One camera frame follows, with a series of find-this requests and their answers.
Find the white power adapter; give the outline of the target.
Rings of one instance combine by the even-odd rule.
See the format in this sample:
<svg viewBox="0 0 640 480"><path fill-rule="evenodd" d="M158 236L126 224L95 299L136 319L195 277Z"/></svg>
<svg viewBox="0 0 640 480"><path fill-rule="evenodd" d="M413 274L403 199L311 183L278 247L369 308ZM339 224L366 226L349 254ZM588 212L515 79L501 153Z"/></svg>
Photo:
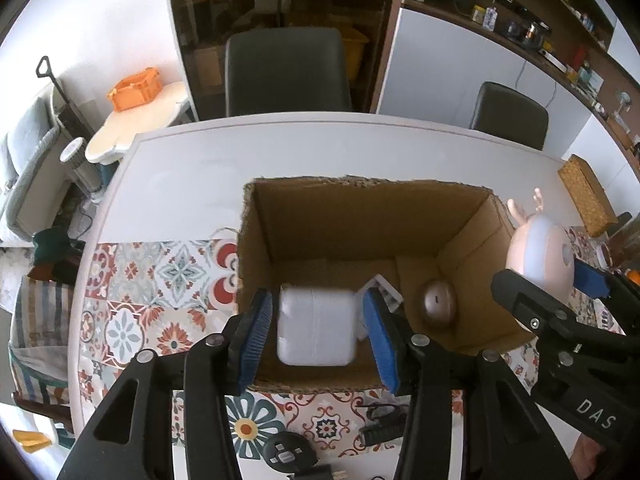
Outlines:
<svg viewBox="0 0 640 480"><path fill-rule="evenodd" d="M348 289L283 285L277 355L287 366L338 367L357 352L358 307Z"/></svg>

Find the pink deer night light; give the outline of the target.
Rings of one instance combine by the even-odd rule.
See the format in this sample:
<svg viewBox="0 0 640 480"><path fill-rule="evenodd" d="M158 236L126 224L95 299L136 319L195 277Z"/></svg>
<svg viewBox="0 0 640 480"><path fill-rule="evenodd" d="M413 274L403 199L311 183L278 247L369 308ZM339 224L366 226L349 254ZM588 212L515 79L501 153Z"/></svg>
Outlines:
<svg viewBox="0 0 640 480"><path fill-rule="evenodd" d="M534 188L536 210L526 214L512 198L506 206L516 227L506 254L506 268L566 304L574 288L575 258L565 229L544 212L544 196Z"/></svg>

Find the black usb hub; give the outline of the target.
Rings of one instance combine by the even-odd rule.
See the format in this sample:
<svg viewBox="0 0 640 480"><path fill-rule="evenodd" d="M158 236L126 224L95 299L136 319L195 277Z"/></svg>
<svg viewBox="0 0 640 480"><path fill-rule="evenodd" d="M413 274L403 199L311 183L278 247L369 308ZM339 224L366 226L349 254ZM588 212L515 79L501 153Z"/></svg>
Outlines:
<svg viewBox="0 0 640 480"><path fill-rule="evenodd" d="M408 406L404 404L372 403L366 406L368 422L360 429L360 439L366 448L395 441L404 435Z"/></svg>

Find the small pink round speaker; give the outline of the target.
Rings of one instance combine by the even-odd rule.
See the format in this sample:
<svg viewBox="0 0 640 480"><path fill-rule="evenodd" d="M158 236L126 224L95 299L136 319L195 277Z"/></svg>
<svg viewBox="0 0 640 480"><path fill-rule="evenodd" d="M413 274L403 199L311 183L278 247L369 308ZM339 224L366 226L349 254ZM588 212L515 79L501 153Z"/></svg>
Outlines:
<svg viewBox="0 0 640 480"><path fill-rule="evenodd" d="M446 280L433 280L425 285L423 315L431 326L444 330L457 316L457 299L454 286Z"/></svg>

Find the black round remote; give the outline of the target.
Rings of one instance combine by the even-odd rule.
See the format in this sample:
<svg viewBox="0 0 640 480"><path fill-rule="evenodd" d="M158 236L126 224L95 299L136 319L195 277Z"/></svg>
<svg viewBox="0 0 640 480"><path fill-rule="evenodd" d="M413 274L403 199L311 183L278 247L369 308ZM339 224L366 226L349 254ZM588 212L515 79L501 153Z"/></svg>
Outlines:
<svg viewBox="0 0 640 480"><path fill-rule="evenodd" d="M269 437L262 447L262 458L281 474L303 474L318 463L309 441L292 431L281 431Z"/></svg>

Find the patterned tile table mat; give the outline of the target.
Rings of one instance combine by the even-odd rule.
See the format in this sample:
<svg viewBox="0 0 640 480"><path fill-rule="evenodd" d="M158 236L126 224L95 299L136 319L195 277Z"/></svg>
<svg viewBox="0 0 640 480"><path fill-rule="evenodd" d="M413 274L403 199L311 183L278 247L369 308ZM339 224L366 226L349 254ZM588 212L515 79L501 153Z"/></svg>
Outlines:
<svg viewBox="0 0 640 480"><path fill-rule="evenodd" d="M186 443L186 418L195 414L183 386L208 388L204 364L219 356L222 331L235 317L236 234L222 230L211 240L102 243L89 261L79 318L76 377L84 417L90 417L124 370L156 366L157 382L172 393L170 430L174 445ZM361 431L374 406L401 405L385 389L326 393L262 393L246 390L224 398L231 442L239 460L258 460L268 438L290 430L306 438L322 457L378 451Z"/></svg>

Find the brown cardboard box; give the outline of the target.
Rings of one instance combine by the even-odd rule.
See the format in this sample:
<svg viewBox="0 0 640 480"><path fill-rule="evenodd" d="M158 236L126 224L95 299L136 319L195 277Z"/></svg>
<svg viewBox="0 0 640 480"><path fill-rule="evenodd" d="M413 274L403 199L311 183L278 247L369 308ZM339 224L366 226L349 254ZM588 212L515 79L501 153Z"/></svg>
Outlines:
<svg viewBox="0 0 640 480"><path fill-rule="evenodd" d="M514 229L489 188L435 180L362 177L257 179L244 188L236 244L236 304L283 285L358 292L384 278L404 303L411 328L445 349L474 356L508 352L530 333L492 299ZM427 283L446 280L457 316L439 330L423 315Z"/></svg>

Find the white side table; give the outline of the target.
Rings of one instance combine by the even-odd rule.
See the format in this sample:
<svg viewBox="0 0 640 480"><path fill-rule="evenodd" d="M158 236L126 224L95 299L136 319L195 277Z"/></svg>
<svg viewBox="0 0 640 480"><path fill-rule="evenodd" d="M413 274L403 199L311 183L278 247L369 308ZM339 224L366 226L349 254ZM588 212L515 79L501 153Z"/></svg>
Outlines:
<svg viewBox="0 0 640 480"><path fill-rule="evenodd" d="M138 134L178 124L188 110L190 102L186 84L182 81L168 84L148 104L123 112L111 112L89 141L86 159L103 166L118 162Z"/></svg>

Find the black chair right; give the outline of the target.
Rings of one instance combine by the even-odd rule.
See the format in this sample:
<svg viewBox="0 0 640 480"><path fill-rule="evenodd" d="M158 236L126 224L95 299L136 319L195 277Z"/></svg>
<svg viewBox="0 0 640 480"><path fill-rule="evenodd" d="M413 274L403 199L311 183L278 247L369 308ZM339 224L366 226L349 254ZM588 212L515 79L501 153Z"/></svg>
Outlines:
<svg viewBox="0 0 640 480"><path fill-rule="evenodd" d="M480 86L471 129L541 151L548 125L547 110L525 94L493 81Z"/></svg>

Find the black chair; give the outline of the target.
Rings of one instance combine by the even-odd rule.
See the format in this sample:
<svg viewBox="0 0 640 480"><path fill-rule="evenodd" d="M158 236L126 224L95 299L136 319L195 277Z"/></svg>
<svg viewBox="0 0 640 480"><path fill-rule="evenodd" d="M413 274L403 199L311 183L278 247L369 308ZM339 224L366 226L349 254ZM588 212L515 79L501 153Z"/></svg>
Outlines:
<svg viewBox="0 0 640 480"><path fill-rule="evenodd" d="M352 109L340 32L327 27L256 28L224 50L228 117Z"/></svg>
<svg viewBox="0 0 640 480"><path fill-rule="evenodd" d="M547 110L525 94L493 81L480 86L471 129L541 151L548 125Z"/></svg>

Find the grey sofa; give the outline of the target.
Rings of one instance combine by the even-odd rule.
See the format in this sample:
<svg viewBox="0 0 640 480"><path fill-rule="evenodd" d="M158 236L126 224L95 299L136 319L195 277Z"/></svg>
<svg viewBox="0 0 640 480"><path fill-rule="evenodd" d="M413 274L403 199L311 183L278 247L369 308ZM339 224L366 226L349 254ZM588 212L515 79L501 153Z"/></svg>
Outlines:
<svg viewBox="0 0 640 480"><path fill-rule="evenodd" d="M55 115L62 104L49 86L1 136L2 247L29 247L37 232L52 226L72 185L60 161L72 140Z"/></svg>

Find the orange plastic crate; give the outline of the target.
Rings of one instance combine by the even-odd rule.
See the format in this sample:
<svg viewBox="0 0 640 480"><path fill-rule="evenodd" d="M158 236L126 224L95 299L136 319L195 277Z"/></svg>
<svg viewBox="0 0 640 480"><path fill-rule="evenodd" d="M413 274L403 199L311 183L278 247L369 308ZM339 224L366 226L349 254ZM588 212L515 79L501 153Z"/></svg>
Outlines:
<svg viewBox="0 0 640 480"><path fill-rule="evenodd" d="M122 78L107 93L115 112L123 112L137 106L149 104L163 89L160 71L147 67L142 72Z"/></svg>

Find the black chair centre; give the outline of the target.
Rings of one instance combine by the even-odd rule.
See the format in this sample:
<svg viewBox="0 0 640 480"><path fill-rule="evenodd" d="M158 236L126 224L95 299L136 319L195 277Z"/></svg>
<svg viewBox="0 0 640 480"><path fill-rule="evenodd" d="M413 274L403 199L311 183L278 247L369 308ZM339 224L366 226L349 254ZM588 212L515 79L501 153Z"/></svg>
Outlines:
<svg viewBox="0 0 640 480"><path fill-rule="evenodd" d="M228 117L352 109L340 32L327 27L256 28L224 50Z"/></svg>

